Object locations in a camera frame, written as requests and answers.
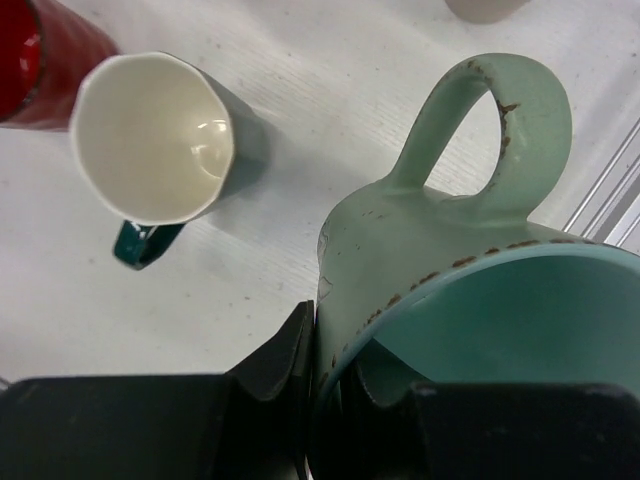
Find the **dark teal mug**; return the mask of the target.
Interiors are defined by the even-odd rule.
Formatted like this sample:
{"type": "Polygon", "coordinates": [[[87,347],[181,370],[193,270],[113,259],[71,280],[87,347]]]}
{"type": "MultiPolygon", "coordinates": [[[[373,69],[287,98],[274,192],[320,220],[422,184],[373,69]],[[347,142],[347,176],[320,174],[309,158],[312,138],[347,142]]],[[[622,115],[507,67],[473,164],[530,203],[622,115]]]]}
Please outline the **dark teal mug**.
{"type": "Polygon", "coordinates": [[[112,253],[133,270],[255,183],[271,159],[267,121],[166,52],[102,61],[81,82],[69,134],[85,181],[123,221],[112,253]]]}

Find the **pale green mug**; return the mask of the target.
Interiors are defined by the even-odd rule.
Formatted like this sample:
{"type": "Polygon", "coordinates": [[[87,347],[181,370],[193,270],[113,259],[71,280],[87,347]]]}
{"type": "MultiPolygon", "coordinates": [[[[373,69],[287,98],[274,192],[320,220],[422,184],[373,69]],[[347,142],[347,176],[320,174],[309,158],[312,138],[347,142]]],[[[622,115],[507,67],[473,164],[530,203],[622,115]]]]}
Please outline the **pale green mug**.
{"type": "Polygon", "coordinates": [[[387,403],[438,383],[598,383],[639,389],[639,259],[529,221],[567,163],[566,92],[514,54],[463,60],[437,83],[391,172],[336,205],[318,239],[312,474],[355,479],[339,425],[347,369],[387,403]],[[452,196],[427,178],[474,104],[496,104],[486,186],[452,196]]]}

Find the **red mug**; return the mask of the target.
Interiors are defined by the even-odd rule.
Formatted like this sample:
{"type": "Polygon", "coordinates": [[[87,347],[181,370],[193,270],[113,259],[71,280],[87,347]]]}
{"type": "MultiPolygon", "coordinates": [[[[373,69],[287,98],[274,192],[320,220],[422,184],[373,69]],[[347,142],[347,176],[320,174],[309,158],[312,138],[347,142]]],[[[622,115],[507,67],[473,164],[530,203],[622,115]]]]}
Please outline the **red mug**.
{"type": "Polygon", "coordinates": [[[83,79],[118,47],[57,1],[1,2],[1,126],[68,128],[83,79]]]}

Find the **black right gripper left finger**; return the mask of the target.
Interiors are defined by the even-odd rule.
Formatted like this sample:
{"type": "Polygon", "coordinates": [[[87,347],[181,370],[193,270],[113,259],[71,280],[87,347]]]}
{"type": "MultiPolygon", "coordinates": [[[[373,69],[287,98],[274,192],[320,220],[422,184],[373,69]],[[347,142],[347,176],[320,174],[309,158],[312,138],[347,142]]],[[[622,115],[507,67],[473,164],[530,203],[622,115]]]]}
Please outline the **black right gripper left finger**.
{"type": "Polygon", "coordinates": [[[1,394],[5,479],[304,479],[314,305],[224,373],[29,378],[1,394]]]}

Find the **beige tall cup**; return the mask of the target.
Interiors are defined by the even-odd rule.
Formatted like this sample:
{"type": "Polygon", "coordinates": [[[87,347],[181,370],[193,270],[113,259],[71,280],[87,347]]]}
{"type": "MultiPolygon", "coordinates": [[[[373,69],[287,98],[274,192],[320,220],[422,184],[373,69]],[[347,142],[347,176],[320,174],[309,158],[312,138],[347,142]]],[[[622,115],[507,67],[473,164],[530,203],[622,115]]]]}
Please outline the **beige tall cup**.
{"type": "Polygon", "coordinates": [[[508,18],[529,0],[446,0],[445,3],[459,19],[487,25],[508,18]]]}

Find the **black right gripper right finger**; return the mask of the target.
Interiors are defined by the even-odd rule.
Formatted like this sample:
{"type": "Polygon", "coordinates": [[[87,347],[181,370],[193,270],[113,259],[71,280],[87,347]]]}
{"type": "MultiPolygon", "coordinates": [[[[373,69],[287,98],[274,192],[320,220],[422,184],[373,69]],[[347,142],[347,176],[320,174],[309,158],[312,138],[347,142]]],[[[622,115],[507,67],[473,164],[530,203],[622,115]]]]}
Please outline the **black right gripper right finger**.
{"type": "Polygon", "coordinates": [[[356,363],[344,416],[363,479],[636,479],[639,401],[612,384],[408,382],[356,363]]]}

